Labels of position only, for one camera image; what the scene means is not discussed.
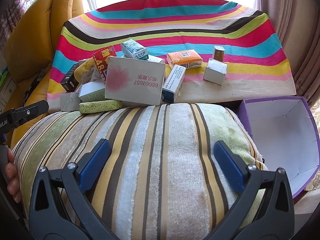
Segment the person's left hand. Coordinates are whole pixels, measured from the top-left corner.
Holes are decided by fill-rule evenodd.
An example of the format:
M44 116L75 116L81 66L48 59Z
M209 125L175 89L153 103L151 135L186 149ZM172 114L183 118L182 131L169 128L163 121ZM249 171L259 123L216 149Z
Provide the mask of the person's left hand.
M22 200L22 195L20 192L20 184L17 177L17 170L14 165L14 154L10 148L8 148L8 163L5 166L5 175L7 176L9 182L7 184L7 190L10 195L12 195L16 203L20 203Z

